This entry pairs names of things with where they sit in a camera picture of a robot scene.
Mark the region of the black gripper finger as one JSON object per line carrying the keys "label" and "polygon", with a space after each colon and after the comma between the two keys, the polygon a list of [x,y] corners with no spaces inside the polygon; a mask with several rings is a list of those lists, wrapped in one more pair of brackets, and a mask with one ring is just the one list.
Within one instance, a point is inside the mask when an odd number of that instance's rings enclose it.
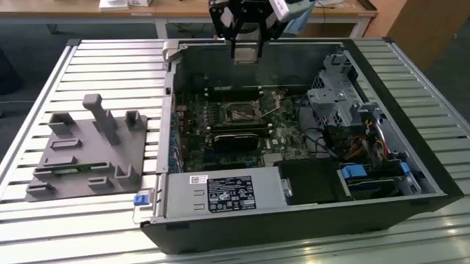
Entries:
{"label": "black gripper finger", "polygon": [[265,33],[266,33],[266,19],[263,17],[265,13],[259,13],[259,18],[258,18],[258,25],[259,25],[259,40],[257,42],[257,58],[259,59],[262,57],[262,50],[263,50],[263,44],[265,44]]}
{"label": "black gripper finger", "polygon": [[245,24],[245,12],[241,12],[235,17],[234,17],[234,23],[231,26],[231,58],[235,58],[235,50],[237,50],[237,37],[239,35],[242,26]]}

